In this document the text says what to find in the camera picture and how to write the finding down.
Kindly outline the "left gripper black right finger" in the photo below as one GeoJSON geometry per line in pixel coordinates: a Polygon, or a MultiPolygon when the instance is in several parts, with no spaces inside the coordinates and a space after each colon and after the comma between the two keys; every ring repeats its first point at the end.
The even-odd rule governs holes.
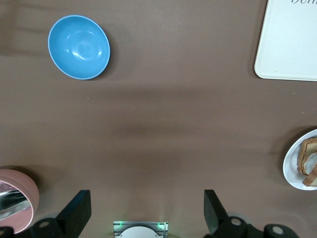
{"type": "Polygon", "coordinates": [[[204,218],[210,233],[206,238],[248,237],[247,223],[237,216],[229,216],[212,189],[204,191],[204,218]]]}

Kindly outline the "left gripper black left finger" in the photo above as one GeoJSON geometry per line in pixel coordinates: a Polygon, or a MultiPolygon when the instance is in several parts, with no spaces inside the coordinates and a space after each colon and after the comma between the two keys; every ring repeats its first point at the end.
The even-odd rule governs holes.
{"type": "Polygon", "coordinates": [[[91,193],[81,190],[55,218],[39,220],[30,228],[33,238],[77,238],[91,217],[91,193]]]}

